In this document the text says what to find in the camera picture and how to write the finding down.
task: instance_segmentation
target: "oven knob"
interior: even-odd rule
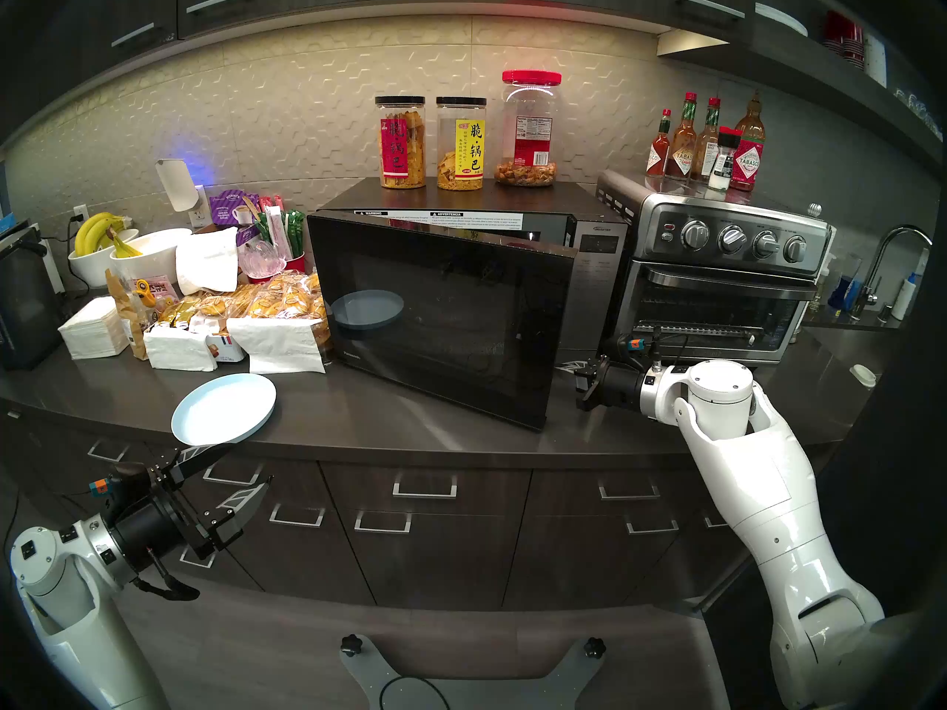
[[[681,229],[681,241],[688,249],[697,251],[707,245],[710,238],[710,232],[707,230],[707,224],[703,220],[689,220]]]
[[[786,261],[795,263],[802,261],[806,257],[806,240],[801,236],[794,236],[786,242],[786,247],[782,250]]]
[[[756,236],[753,242],[753,251],[757,257],[766,258],[774,252],[779,251],[779,243],[776,241],[776,234],[772,231],[763,231]]]
[[[746,234],[739,226],[727,226],[720,233],[720,250],[724,254],[736,254],[746,244]]]

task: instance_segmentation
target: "yellow label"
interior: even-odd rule
[[[454,172],[457,180],[483,177],[483,135],[481,119],[458,119],[454,140]]]

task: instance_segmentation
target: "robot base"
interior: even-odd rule
[[[368,696],[369,710],[553,710],[575,707],[604,661],[600,639],[575,642],[558,666],[538,680],[430,680],[402,677],[371,639],[352,634],[339,658]],[[381,704],[384,690],[384,705]]]

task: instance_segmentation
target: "tabasco bottle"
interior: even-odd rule
[[[668,165],[664,174],[671,178],[690,177],[690,166],[694,161],[694,146],[697,144],[697,132],[694,132],[694,112],[697,109],[697,94],[690,91],[684,96],[684,111],[681,123],[674,130],[668,151]]]
[[[717,159],[717,125],[720,124],[720,100],[716,97],[707,102],[707,120],[704,130],[697,136],[697,149],[694,151],[693,176],[707,182],[714,160]]]
[[[670,129],[670,109],[661,112],[661,123],[657,127],[657,137],[651,142],[651,149],[648,150],[648,167],[645,168],[646,175],[664,175],[664,164],[668,161],[668,130]]]
[[[759,170],[763,142],[766,141],[766,130],[763,129],[762,120],[759,118],[760,111],[759,90],[756,90],[746,105],[746,116],[735,128],[743,132],[737,152],[733,153],[733,177],[730,179],[730,187],[737,190],[752,190],[756,183],[756,171]]]

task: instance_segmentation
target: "red lid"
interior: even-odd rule
[[[552,71],[504,71],[503,83],[534,83],[537,86],[558,86],[563,82],[562,73]]]

